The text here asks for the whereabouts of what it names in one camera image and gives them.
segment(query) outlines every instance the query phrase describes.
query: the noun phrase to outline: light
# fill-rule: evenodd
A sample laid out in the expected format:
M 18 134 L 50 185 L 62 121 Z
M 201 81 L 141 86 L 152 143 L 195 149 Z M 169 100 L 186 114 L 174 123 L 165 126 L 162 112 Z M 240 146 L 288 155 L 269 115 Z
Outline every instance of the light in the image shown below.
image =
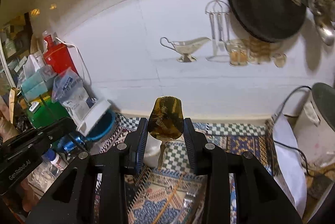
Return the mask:
M 40 9 L 33 9 L 31 12 L 30 12 L 30 15 L 31 16 L 36 16 L 36 15 L 39 15 L 40 13 Z

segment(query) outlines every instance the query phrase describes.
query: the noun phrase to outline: red box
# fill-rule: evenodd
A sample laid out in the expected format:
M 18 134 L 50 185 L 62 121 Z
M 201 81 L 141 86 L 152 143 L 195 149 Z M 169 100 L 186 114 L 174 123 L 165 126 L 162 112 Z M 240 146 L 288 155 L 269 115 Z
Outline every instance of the red box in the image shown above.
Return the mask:
M 71 67 L 73 72 L 78 74 L 65 44 L 60 43 L 52 46 L 43 54 L 43 57 L 46 64 L 51 65 L 57 74 L 65 71 L 68 67 Z

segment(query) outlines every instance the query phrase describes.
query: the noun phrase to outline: screw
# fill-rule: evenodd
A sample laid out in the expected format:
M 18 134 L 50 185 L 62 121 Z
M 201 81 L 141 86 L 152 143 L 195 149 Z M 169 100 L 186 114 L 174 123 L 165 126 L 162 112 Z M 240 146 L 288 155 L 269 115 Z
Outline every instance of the screw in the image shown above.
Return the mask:
M 88 153 L 86 151 L 80 152 L 78 155 L 79 159 L 85 159 L 87 158 L 87 156 L 88 156 Z
M 205 148 L 209 149 L 209 150 L 212 150 L 215 148 L 215 145 L 213 143 L 207 143 L 205 144 Z
M 116 147 L 117 147 L 117 149 L 119 149 L 119 150 L 123 150 L 123 149 L 125 149 L 125 148 L 127 147 L 127 145 L 126 145 L 125 143 L 120 143 L 120 144 L 118 144 Z
M 249 151 L 245 151 L 243 153 L 243 156 L 246 157 L 247 159 L 251 159 L 254 155 Z

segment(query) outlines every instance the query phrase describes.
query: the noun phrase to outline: wall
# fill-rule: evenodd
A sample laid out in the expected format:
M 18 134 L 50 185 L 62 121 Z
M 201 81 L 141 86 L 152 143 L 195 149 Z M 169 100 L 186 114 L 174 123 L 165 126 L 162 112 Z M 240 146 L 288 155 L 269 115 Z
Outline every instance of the wall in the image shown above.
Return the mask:
M 210 42 L 194 53 L 196 62 L 177 62 L 180 55 L 161 46 L 160 37 L 210 38 L 205 15 L 209 1 L 35 0 L 33 6 L 41 14 L 32 24 L 37 34 L 50 25 L 62 39 L 78 46 L 93 92 L 127 113 L 149 114 L 157 97 L 172 95 L 181 99 L 184 115 L 192 118 L 263 117 L 298 85 L 332 85 L 334 51 L 318 38 L 309 12 L 301 31 L 282 44 L 287 55 L 284 68 L 272 62 L 245 67 L 209 62 L 205 58 L 213 53 Z M 51 3 L 57 9 L 49 10 Z M 233 16 L 229 30 L 232 38 L 249 36 Z M 81 72 L 75 50 L 70 51 Z M 295 95 L 285 113 L 299 111 L 303 95 Z

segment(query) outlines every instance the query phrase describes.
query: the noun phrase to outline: white cloth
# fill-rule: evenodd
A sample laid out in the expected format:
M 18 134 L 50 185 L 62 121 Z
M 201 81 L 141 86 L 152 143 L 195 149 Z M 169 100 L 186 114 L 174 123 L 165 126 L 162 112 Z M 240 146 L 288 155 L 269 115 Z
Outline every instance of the white cloth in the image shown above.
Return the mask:
M 283 114 L 273 128 L 273 139 L 291 147 L 298 147 L 291 126 Z M 299 152 L 275 143 L 277 159 L 286 184 L 294 198 L 296 210 L 302 217 L 307 199 L 307 186 Z

